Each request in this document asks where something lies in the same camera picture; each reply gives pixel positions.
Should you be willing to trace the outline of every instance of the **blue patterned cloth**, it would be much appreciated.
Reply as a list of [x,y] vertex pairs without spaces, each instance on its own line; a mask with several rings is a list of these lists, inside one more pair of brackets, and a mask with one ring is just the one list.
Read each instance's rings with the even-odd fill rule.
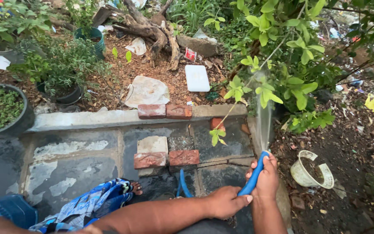
[[30,227],[29,231],[50,233],[77,231],[123,206],[132,199],[129,181],[116,178],[101,183],[62,207],[58,214]]

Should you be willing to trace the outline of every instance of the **teal bucket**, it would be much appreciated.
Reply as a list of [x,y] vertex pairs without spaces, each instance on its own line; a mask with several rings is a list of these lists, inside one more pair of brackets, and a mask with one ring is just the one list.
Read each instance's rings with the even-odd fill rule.
[[[92,27],[92,30],[90,31],[89,35],[91,38],[98,37],[101,39],[95,45],[95,54],[99,59],[102,59],[102,60],[105,59],[105,56],[103,56],[103,51],[105,50],[106,46],[103,40],[102,32],[99,29]],[[86,36],[82,34],[82,28],[76,29],[76,31],[74,32],[74,38],[75,39],[82,38],[86,40]]]

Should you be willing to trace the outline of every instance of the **hand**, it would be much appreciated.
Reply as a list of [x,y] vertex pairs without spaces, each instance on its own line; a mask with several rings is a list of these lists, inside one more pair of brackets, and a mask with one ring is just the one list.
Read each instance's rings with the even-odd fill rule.
[[241,187],[225,186],[205,197],[211,218],[226,219],[251,203],[251,195],[237,196]]
[[[277,167],[278,163],[276,158],[270,153],[269,157],[264,157],[263,159],[263,170],[259,174],[258,182],[256,183],[255,189],[252,190],[251,195],[254,199],[258,200],[276,200],[276,191],[278,190],[279,180]],[[257,160],[253,160],[251,163],[251,168],[246,172],[245,178],[249,180],[251,178],[253,169],[258,165]]]

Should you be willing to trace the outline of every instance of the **foot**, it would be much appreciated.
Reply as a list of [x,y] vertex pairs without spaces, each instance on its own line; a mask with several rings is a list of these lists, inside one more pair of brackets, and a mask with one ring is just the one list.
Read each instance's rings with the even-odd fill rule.
[[138,182],[133,182],[131,185],[133,188],[131,192],[135,193],[135,195],[141,195],[143,193],[142,186]]

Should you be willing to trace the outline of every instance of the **concrete curb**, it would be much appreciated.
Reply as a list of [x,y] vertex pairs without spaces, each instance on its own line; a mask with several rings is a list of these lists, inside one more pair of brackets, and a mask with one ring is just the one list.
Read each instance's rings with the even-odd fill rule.
[[[232,104],[203,105],[193,107],[191,120],[141,120],[138,118],[138,110],[109,110],[99,112],[79,112],[79,113],[50,113],[38,114],[35,117],[34,125],[28,132],[44,132],[52,130],[78,130],[94,129],[104,127],[121,127],[130,125],[150,125],[172,122],[186,122],[210,120],[213,117],[224,117],[232,107]],[[246,106],[237,104],[228,118],[241,118],[248,113]]]

